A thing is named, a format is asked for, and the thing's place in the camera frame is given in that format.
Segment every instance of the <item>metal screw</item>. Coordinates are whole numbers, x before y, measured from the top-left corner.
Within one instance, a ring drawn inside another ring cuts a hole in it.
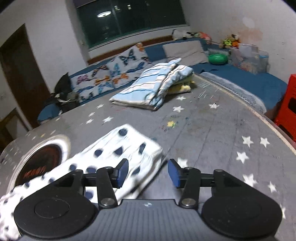
[[[192,198],[185,198],[185,199],[183,199],[182,200],[182,202],[181,202],[183,205],[185,205],[185,206],[193,206],[193,205],[195,205],[196,204],[196,201],[194,200],[194,199],[192,199]]]
[[[104,199],[102,199],[101,203],[104,206],[111,206],[111,205],[113,205],[115,203],[115,201],[112,198],[104,198]]]

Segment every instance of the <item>polka dot cloth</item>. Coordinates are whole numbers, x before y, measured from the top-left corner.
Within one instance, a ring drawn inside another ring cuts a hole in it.
[[[113,189],[117,201],[135,199],[141,190],[158,172],[162,148],[149,138],[126,124],[108,134],[76,154],[43,176],[36,177],[0,199],[0,239],[16,240],[20,234],[13,219],[15,207],[24,198],[40,190],[49,183],[76,169],[84,173],[95,173],[102,167],[116,167],[123,159],[128,159],[128,175],[120,189]],[[85,197],[97,203],[96,187],[86,187]]]

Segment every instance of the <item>brown door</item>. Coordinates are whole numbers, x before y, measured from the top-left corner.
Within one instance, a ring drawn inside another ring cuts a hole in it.
[[[25,25],[0,47],[0,62],[10,89],[33,128],[50,96],[33,55]]]

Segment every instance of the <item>window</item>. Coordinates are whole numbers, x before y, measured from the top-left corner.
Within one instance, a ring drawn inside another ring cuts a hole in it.
[[[96,0],[77,12],[90,48],[131,33],[185,24],[179,0]]]

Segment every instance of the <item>beige pillow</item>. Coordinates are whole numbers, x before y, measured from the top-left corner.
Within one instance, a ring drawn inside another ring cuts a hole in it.
[[[192,66],[199,63],[207,63],[208,59],[202,49],[200,41],[187,41],[163,45],[168,61],[182,58],[178,64]]]

